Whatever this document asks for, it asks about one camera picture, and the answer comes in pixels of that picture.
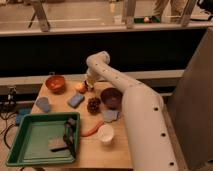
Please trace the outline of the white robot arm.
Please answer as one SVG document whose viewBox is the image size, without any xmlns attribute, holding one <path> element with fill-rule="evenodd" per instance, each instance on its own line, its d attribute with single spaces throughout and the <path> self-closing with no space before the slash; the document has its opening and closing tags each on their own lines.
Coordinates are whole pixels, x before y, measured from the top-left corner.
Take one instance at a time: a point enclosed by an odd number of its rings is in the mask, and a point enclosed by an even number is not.
<svg viewBox="0 0 213 171">
<path fill-rule="evenodd" d="M 123 93 L 122 112 L 134 171 L 180 171 L 163 116 L 163 98 L 109 63 L 106 51 L 90 55 L 86 81 L 95 83 L 103 77 Z"/>
</svg>

